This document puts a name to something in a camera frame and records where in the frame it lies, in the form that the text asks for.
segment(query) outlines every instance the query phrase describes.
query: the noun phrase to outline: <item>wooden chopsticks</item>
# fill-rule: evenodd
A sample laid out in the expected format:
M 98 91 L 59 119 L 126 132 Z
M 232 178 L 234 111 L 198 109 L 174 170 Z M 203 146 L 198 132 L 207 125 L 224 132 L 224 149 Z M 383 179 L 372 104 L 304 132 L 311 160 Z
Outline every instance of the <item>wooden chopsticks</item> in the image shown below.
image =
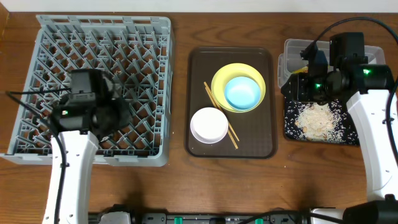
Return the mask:
M 210 90 L 210 88 L 209 88 L 209 86 L 207 85 L 206 82 L 205 82 L 205 89 L 206 89 L 207 95 L 209 96 L 211 102 L 213 103 L 213 106 L 214 106 L 215 108 L 219 109 L 221 112 L 224 113 L 224 111 L 221 109 L 221 106 L 218 104 L 218 102 L 217 102 L 216 99 L 214 98 L 213 93 L 211 92 L 211 90 Z M 234 134 L 234 136 L 236 137 L 236 140 L 239 141 L 239 138 L 238 138 L 238 136 L 236 135 L 236 133 L 235 133 L 234 129 L 232 128 L 231 124 L 229 123 L 229 121 L 228 121 L 228 126 L 229 126 L 229 128 L 231 129 L 231 131 L 232 131 L 232 133 Z M 228 135 L 229 135 L 229 137 L 231 138 L 232 143 L 233 143 L 234 146 L 235 146 L 235 149 L 238 149 L 238 145 L 236 144 L 236 142 L 235 142 L 234 138 L 232 137 L 232 134 L 231 134 L 231 132 L 230 132 L 229 130 L 228 130 Z

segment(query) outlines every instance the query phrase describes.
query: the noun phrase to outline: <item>plastic dish rack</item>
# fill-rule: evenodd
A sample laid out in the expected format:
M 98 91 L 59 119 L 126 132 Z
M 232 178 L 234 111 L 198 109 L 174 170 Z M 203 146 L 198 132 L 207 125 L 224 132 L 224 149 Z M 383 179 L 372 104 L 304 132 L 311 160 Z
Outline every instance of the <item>plastic dish rack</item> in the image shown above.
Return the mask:
M 68 87 L 68 72 L 97 68 L 113 75 L 134 115 L 99 146 L 95 163 L 162 166 L 169 158 L 174 35 L 166 17 L 38 15 L 41 30 L 24 91 Z M 23 95 L 46 117 L 62 93 Z M 52 164 L 51 133 L 19 107 L 7 154 L 17 164 Z

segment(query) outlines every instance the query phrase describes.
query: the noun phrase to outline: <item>green connector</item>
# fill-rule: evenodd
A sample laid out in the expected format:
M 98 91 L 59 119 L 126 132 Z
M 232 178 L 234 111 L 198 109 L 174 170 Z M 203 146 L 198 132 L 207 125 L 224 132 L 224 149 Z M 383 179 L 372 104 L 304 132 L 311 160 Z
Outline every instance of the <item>green connector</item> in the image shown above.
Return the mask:
M 264 224 L 264 220 L 262 218 L 258 218 L 258 219 L 256 219 L 256 221 L 254 223 L 255 224 Z
M 182 217 L 175 217 L 174 224 L 182 224 Z

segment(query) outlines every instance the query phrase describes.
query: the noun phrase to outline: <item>light blue bowl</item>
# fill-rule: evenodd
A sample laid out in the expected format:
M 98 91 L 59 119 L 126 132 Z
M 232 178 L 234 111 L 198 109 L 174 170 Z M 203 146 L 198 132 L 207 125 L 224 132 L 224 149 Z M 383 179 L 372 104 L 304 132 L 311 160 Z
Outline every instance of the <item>light blue bowl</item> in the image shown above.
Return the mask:
M 236 77 L 225 86 L 226 101 L 234 109 L 250 110 L 260 101 L 261 90 L 259 85 L 248 77 Z

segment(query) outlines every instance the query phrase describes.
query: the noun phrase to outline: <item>bowl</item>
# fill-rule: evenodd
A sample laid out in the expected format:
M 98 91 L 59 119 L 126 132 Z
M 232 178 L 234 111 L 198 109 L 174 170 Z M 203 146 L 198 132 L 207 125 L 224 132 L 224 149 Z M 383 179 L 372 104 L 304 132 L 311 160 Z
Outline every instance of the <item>bowl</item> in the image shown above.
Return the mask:
M 237 108 L 233 108 L 225 97 L 225 88 L 228 82 L 238 77 L 250 78 L 255 81 L 260 88 L 260 100 L 255 106 L 248 110 L 239 110 Z M 243 63 L 232 63 L 225 65 L 216 72 L 211 81 L 211 91 L 213 92 L 215 100 L 222 108 L 235 113 L 243 113 L 251 111 L 260 105 L 266 95 L 266 83 L 262 75 L 252 66 Z
M 236 110 L 250 110 L 261 98 L 259 85 L 248 77 L 236 77 L 225 86 L 226 101 Z
M 202 108 L 191 119 L 190 128 L 198 141 L 213 144 L 222 140 L 228 132 L 228 120 L 216 108 Z

